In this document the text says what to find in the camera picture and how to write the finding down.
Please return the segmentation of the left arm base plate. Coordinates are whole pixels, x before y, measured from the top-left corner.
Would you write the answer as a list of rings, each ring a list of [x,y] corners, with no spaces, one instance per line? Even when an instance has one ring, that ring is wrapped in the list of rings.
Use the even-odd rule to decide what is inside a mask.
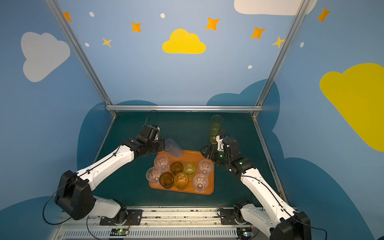
[[[138,226],[141,223],[143,210],[122,209],[114,218],[102,217],[100,226]]]

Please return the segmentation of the dark amber textured cup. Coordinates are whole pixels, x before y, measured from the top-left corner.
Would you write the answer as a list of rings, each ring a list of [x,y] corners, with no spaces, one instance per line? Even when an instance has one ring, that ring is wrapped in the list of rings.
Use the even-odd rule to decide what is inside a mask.
[[[164,172],[160,175],[159,182],[165,189],[169,190],[174,185],[174,175],[170,172]]]
[[[179,173],[182,173],[183,172],[183,168],[184,168],[183,164],[181,162],[178,162],[178,161],[173,162],[170,165],[170,170],[171,170],[171,172],[172,172],[172,174],[174,176],[176,176]]]

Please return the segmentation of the yellow-green glass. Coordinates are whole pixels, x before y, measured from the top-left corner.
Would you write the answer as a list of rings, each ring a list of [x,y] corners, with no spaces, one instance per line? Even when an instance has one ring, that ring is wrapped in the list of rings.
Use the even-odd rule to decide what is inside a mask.
[[[211,116],[211,125],[219,125],[221,126],[224,118],[221,115],[212,115]]]

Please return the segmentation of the green clear cup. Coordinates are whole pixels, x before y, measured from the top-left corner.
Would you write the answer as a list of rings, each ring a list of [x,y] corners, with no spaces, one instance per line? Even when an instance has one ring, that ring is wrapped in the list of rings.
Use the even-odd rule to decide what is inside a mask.
[[[192,179],[196,173],[196,165],[194,163],[186,163],[183,167],[183,172]]]

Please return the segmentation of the orange plastic tray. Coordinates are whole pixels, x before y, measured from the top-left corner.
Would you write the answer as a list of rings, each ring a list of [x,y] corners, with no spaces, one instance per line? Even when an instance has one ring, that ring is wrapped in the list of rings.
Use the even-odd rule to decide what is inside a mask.
[[[173,162],[177,162],[177,161],[181,162],[183,165],[186,163],[195,164],[197,167],[196,175],[200,173],[199,172],[200,171],[199,170],[199,163],[202,160],[204,160],[202,154],[200,152],[197,152],[197,151],[183,150],[183,155],[180,158],[175,158],[165,151],[157,153],[157,157],[160,155],[167,156],[169,159],[169,164],[171,164]],[[215,176],[215,169],[213,169],[212,172],[210,173],[210,175],[208,176],[209,184],[208,184],[207,188],[201,192],[199,192],[198,190],[195,189],[194,184],[192,182],[189,182],[189,184],[187,185],[187,187],[183,191],[178,190],[177,187],[175,187],[175,186],[171,187],[168,191],[190,193],[190,194],[199,194],[199,195],[211,195],[214,192],[214,176]],[[155,184],[154,185],[152,183],[149,183],[149,186],[152,189],[167,191],[167,189],[165,189],[163,186],[161,186],[161,184]]]

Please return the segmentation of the tall amber clear cup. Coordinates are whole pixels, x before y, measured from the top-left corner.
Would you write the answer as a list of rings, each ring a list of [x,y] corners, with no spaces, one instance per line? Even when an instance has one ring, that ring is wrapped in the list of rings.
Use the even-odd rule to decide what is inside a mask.
[[[183,191],[189,184],[189,177],[185,173],[178,173],[174,177],[174,185],[180,191]]]

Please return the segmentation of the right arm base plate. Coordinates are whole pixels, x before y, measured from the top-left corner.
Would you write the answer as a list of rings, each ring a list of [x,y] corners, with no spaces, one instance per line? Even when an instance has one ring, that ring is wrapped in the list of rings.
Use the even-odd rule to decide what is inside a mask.
[[[234,209],[218,209],[218,214],[222,225],[238,225],[236,221]]]

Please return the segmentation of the frosted blue tall cup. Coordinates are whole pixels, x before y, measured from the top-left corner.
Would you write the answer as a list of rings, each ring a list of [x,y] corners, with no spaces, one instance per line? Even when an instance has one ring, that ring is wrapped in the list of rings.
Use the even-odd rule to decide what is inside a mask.
[[[181,147],[171,138],[165,139],[164,149],[166,153],[170,154],[174,158],[180,158],[183,155]]]

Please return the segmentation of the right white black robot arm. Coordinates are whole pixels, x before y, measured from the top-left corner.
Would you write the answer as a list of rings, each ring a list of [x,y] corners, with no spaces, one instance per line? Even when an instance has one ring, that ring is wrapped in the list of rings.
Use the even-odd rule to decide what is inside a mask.
[[[309,217],[298,213],[273,190],[252,162],[242,156],[235,138],[217,136],[217,144],[202,147],[200,153],[236,175],[263,206],[261,211],[247,200],[236,203],[233,216],[237,224],[252,224],[270,240],[312,238]]]

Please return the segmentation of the yellow ribbed glass front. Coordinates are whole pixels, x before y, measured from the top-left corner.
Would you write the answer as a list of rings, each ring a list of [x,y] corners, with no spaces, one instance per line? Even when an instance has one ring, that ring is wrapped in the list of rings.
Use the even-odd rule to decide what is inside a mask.
[[[217,144],[217,136],[223,134],[223,128],[221,124],[212,124],[210,128],[210,143],[215,145]]]

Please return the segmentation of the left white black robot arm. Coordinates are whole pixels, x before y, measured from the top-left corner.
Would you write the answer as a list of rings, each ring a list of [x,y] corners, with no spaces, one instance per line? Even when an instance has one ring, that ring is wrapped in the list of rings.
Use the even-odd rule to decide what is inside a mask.
[[[122,225],[128,218],[127,208],[117,201],[96,197],[93,191],[124,165],[147,153],[163,150],[164,140],[160,128],[157,125],[145,125],[136,138],[122,142],[101,160],[75,173],[63,173],[55,203],[74,220],[100,216]]]

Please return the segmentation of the clear faceted glass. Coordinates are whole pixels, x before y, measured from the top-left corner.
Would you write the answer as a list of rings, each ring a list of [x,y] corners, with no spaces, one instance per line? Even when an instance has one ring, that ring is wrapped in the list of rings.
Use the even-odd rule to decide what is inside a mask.
[[[209,176],[214,169],[214,164],[212,161],[204,159],[199,162],[199,173],[205,176]]]
[[[154,167],[159,168],[162,173],[169,170],[169,158],[166,155],[158,155],[154,160]]]
[[[159,185],[160,184],[159,179],[162,173],[163,171],[161,168],[158,168],[158,167],[149,168],[146,172],[146,179],[152,185]]]
[[[197,174],[193,178],[193,184],[197,191],[204,191],[209,185],[209,179],[204,174]]]

